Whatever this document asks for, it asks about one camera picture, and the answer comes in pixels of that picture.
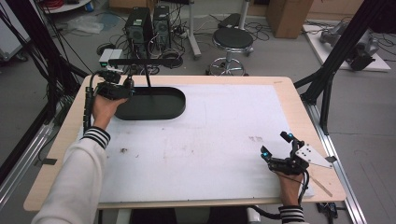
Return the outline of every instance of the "gray floor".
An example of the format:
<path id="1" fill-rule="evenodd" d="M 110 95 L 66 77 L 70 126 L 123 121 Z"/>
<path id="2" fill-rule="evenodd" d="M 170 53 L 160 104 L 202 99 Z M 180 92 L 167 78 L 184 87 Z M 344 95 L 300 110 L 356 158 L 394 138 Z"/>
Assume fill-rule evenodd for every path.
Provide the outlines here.
<path id="1" fill-rule="evenodd" d="M 102 10 L 95 10 L 95 15 Z M 62 22 L 87 14 L 83 10 L 74 10 L 56 15 Z M 65 35 L 70 45 L 92 71 L 100 69 L 96 48 L 108 42 L 113 35 L 121 35 L 124 21 L 115 20 L 115 26 L 108 26 L 99 35 L 87 35 L 72 32 Z M 209 16 L 195 19 L 196 27 L 207 21 Z M 247 18 L 247 22 L 257 21 L 265 24 L 265 18 Z M 213 33 L 215 22 L 205 23 L 201 32 Z M 282 76 L 293 81 L 306 77 L 320 67 L 320 63 L 304 35 L 297 39 L 276 39 L 266 32 L 268 41 L 254 42 L 254 52 L 249 57 L 235 55 L 247 68 L 251 76 Z M 225 53 L 215 49 L 211 37 L 196 36 L 202 51 L 202 58 L 195 61 L 190 44 L 184 41 L 186 52 L 184 63 L 177 69 L 161 68 L 160 75 L 204 75 L 207 66 Z M 395 52 L 396 48 L 387 48 Z M 67 48 L 71 63 L 88 72 L 88 69 Z M 378 55 L 383 59 L 395 60 L 396 56 L 384 50 Z M 333 81 L 332 101 L 329 116 L 329 131 L 337 149 L 339 160 L 343 164 L 347 177 L 355 191 L 361 209 L 368 223 L 396 223 L 396 63 L 389 62 L 390 72 L 351 72 L 340 70 Z M 0 67 L 0 162 L 16 146 L 21 136 L 33 122 L 46 103 L 45 81 L 35 69 L 32 61 L 21 63 L 13 60 Z M 306 87 L 298 90 L 304 92 Z M 0 211 L 0 223 L 29 223 L 34 213 L 23 210 L 23 202 L 32 186 L 38 167 L 32 166 L 18 185 L 7 204 Z M 278 205 L 263 205 L 269 211 L 276 211 Z M 310 223 L 327 223 L 323 214 L 319 214 L 312 203 L 303 203 L 305 219 Z M 334 223 L 351 223 L 346 211 L 339 211 Z M 105 211 L 105 223 L 115 223 L 115 210 Z M 205 223 L 207 209 L 178 209 L 180 222 Z M 262 223 L 279 223 L 264 219 Z"/>

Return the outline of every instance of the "computer tower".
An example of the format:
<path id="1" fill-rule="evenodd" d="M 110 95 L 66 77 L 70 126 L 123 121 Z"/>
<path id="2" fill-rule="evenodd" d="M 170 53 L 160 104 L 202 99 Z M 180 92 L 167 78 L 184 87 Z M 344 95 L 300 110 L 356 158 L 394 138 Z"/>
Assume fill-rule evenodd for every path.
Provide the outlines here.
<path id="1" fill-rule="evenodd" d="M 149 42 L 154 34 L 148 7 L 132 8 L 132 12 L 125 23 L 125 33 L 133 56 L 136 53 L 139 58 L 150 58 Z"/>
<path id="2" fill-rule="evenodd" d="M 155 43 L 157 49 L 171 48 L 171 27 L 168 6 L 156 6 L 154 8 L 152 24 L 154 27 Z"/>

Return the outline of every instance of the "black and white striped sleeve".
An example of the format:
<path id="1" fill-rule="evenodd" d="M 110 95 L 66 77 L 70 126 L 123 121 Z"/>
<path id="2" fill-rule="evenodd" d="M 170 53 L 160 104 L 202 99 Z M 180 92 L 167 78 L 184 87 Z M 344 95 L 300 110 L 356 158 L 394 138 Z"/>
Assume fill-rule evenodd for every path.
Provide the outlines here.
<path id="1" fill-rule="evenodd" d="M 108 142 L 110 141 L 110 134 L 101 128 L 92 126 L 89 130 L 87 130 L 87 132 L 84 133 L 82 138 L 89 138 L 105 149 Z"/>
<path id="2" fill-rule="evenodd" d="M 304 211 L 301 206 L 289 205 L 278 209 L 282 223 L 304 222 Z"/>

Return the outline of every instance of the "white board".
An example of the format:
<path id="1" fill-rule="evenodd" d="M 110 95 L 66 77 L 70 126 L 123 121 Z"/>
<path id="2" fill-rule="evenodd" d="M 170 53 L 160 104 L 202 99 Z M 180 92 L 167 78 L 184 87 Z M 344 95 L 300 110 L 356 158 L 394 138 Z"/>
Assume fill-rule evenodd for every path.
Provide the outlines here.
<path id="1" fill-rule="evenodd" d="M 304 25 L 304 30 L 306 32 L 318 31 L 320 29 L 321 28 L 316 25 Z M 317 54 L 320 63 L 323 64 L 326 61 L 327 57 L 329 57 L 329 54 L 332 51 L 332 47 L 328 43 L 320 43 L 319 39 L 321 32 L 317 32 L 314 34 L 305 34 L 308 37 L 309 43 Z M 375 61 L 367 65 L 367 67 L 365 67 L 363 71 L 388 72 L 390 70 L 390 67 L 377 54 L 374 54 L 372 57 L 375 59 Z M 352 70 L 350 68 L 350 65 L 346 62 L 343 62 L 341 64 L 340 69 Z"/>
<path id="2" fill-rule="evenodd" d="M 274 88 L 174 87 L 186 95 L 186 110 L 179 117 L 110 121 L 100 202 L 277 197 L 277 177 L 260 156 L 262 145 L 279 158 L 291 150 L 280 137 L 290 128 Z M 305 195 L 312 196 L 312 188 Z"/>

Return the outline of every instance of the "black stool seat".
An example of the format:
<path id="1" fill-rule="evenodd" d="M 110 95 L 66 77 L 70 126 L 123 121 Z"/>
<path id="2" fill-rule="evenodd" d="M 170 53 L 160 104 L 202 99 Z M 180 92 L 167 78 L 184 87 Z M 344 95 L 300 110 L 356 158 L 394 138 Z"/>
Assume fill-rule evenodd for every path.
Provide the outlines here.
<path id="1" fill-rule="evenodd" d="M 246 49 L 253 44 L 253 37 L 248 32 L 235 28 L 218 29 L 213 40 L 226 49 Z"/>

